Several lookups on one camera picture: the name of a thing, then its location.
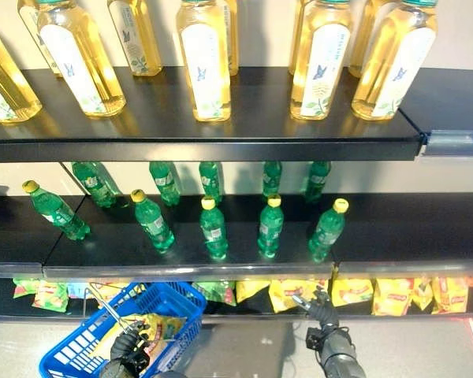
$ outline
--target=shopping basket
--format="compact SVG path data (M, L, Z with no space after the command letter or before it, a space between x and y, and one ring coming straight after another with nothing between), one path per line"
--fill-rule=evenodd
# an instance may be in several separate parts
M133 313L157 313L186 318L179 333L141 377L148 378L172 368L198 335L206 304L197 290L183 282L131 283L109 302L120 317ZM89 354L115 324L116 320L105 308L99 310L43 357L39 365L40 375L43 378L98 377L106 360L91 358Z

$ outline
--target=bottle cap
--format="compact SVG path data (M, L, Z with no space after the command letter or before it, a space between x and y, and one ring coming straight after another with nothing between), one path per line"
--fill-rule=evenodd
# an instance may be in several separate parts
M39 185L34 180L28 180L23 182L23 190L27 193L33 193L39 189Z
M337 198L334 200L333 210L339 214L343 214L348 209L348 201L343 198Z

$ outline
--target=bottle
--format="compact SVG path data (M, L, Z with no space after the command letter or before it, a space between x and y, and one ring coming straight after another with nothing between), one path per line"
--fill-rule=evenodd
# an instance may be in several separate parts
M73 175L83 184L91 195L96 205L111 207L116 203L116 196L110 185L106 182L105 175L99 171L99 166L92 161L74 161L72 163Z
M231 114L224 16L215 0L182 0L177 32L195 119Z
M211 196L203 197L202 208L199 224L205 236L205 244L212 258L222 260L228 251L224 215L215 207L215 200Z
M149 163L149 172L155 180L156 187L161 194L161 199L167 206L175 206L181 199L181 194L175 184L172 170L169 163L164 161L151 161Z
M314 235L308 241L308 249L314 261L324 261L328 252L330 252L331 246L344 230L344 214L347 209L348 202L343 198L337 198L334 201L333 208L322 213Z
M30 194L36 212L61 229L67 238L82 240L89 234L89 226L81 220L59 195L43 190L35 181L23 183L23 190Z
M202 161L199 163L199 175L205 194L211 196L216 203L221 202L218 163L215 161Z
M305 191L307 202L317 202L321 198L322 189L326 185L326 177L330 174L330 171L330 161L314 161L312 163L308 173L307 190Z
M147 198L143 191L136 189L130 197L135 203L135 218L149 236L160 254L173 244L175 237L161 215L159 206Z
M263 166L263 197L268 199L278 194L281 183L282 163L279 161L265 161Z
M266 258L274 258L278 250L278 239L284 223L280 195L268 197L268 205L261 212L259 219L259 253Z
M145 0L107 0L110 17L134 76L162 70L158 44Z
M29 120L41 109L42 104L0 40L0 122Z
M304 120L327 117L351 28L348 0L314 0L305 7L292 82L293 117Z
M37 28L37 20L39 19L39 4L37 4L37 1L19 0L17 2L17 12L39 48L40 53L46 60L47 65L49 65L49 68L53 71L53 74L59 78L63 77L53 57L51 57L49 50L40 38L39 29Z
M382 22L352 100L364 120L394 117L437 33L437 0L403 0Z
M91 117L112 116L126 104L95 22L75 0L37 0L39 34L65 82Z

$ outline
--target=green bottle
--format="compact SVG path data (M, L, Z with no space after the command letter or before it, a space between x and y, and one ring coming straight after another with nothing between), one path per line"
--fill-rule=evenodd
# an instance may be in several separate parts
M222 260L228 251L224 215L215 207L215 200L210 196L203 197L202 207L199 224L205 236L205 244L212 258Z
M274 258L278 250L284 214L281 210L281 196L268 197L268 205L261 212L259 225L259 252L266 258Z
M160 254L173 244L175 237L161 215L156 203L147 198L140 189L134 190L130 197L135 203L135 218Z
M308 173L307 191L305 198L307 202L317 202L321 198L322 189L326 184L326 177L330 174L330 161L314 161Z
M202 161L199 163L199 175L202 179L203 190L211 196L216 203L221 201L221 188L219 187L219 169L215 161Z
M167 206L178 205L181 194L175 184L170 165L164 161L151 161L149 163L149 172L155 180L156 187L161 194L161 199Z
M263 166L263 197L267 200L271 195L278 194L281 183L282 163L266 161Z
M100 171L100 166L92 161L74 161L74 176L84 185L86 190L100 207L111 207L116 203L116 196Z
M61 229L67 238L82 240L89 234L89 226L81 220L59 195L43 190L35 181L23 183L23 190L30 194L37 213Z
M314 235L308 241L308 249L312 253L314 261L324 261L328 252L330 252L331 246L344 230L344 214L347 209L348 202L343 198L337 198L333 208L322 213Z

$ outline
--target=snack bag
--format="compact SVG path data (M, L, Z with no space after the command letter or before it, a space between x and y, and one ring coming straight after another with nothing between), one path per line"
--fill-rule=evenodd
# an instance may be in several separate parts
M331 301L335 307L370 301L373 285L370 280L335 280Z
M413 284L411 279L377 279L371 313L392 317L406 315L412 301Z
M255 295L265 287L270 285L270 281L237 281L236 282L236 302L243 302L245 299Z
M433 278L433 313L465 313L468 286L465 278Z
M294 294L310 301L315 298L314 291L317 290L317 286L326 291L328 283L329 280L271 280L268 293L274 312L280 313L298 306L292 300Z

